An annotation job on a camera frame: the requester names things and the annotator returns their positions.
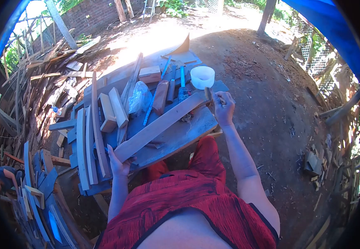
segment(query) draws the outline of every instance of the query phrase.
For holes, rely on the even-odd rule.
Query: measuring tape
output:
[[[169,66],[169,63],[170,63],[170,60],[171,60],[171,59],[172,59],[172,56],[169,56],[169,59],[167,60],[166,65],[165,65],[165,68],[163,69],[162,75],[161,75],[161,77],[160,77],[161,80],[163,80],[163,76],[164,76],[165,73],[166,73],[167,67]],[[153,109],[153,104],[154,104],[154,100],[155,100],[155,95],[156,95],[156,90],[155,90],[155,92],[154,92],[154,96],[153,96],[153,99],[151,100],[150,106],[148,107],[147,114],[145,115],[144,122],[143,122],[143,126],[146,126],[146,125],[147,125],[148,118],[150,117],[151,111],[152,111],[152,109]]]

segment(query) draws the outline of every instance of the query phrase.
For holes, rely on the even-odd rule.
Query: red pants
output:
[[[226,183],[226,170],[218,157],[217,143],[213,137],[206,136],[199,140],[194,156],[188,163],[188,169]],[[143,169],[143,183],[159,179],[168,172],[164,161],[157,162]]]

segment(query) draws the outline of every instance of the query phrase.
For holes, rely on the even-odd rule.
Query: wooden post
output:
[[[260,22],[259,29],[257,30],[257,35],[264,34],[265,26],[267,25],[268,17],[271,13],[271,10],[275,8],[275,3],[277,0],[267,0],[267,3],[265,4],[264,12],[262,21]]]
[[[126,21],[125,12],[123,11],[121,0],[113,0],[115,2],[116,10],[118,11],[119,20],[121,22]]]
[[[125,0],[126,7],[127,7],[127,13],[129,14],[130,19],[134,17],[133,8],[131,7],[130,0]]]
[[[42,15],[40,15],[40,43],[42,47],[42,52],[45,53],[45,48],[43,47],[43,29],[42,29]]]
[[[6,48],[3,49],[3,62],[4,62],[4,72],[6,73],[6,80],[8,80],[8,70],[6,64]]]
[[[63,34],[64,38],[67,40],[69,46],[71,49],[78,49],[78,45],[76,45],[76,42],[74,38],[71,36],[71,34],[68,31],[67,26],[65,25],[63,19],[61,18],[60,14],[57,11],[56,6],[54,5],[53,0],[46,0],[46,5],[48,8],[48,11],[50,12],[51,16],[53,17],[54,21],[57,22],[57,27]]]

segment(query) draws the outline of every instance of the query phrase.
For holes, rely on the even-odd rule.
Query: stick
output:
[[[320,196],[318,197],[318,200],[317,200],[317,203],[315,204],[315,207],[314,207],[313,212],[315,212],[315,210],[317,209],[317,207],[318,207],[318,202],[320,202],[321,196],[322,196],[322,193],[320,193]]]

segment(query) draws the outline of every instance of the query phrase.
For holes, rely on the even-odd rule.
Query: blue tarp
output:
[[[328,38],[360,82],[360,49],[331,0],[283,0]]]

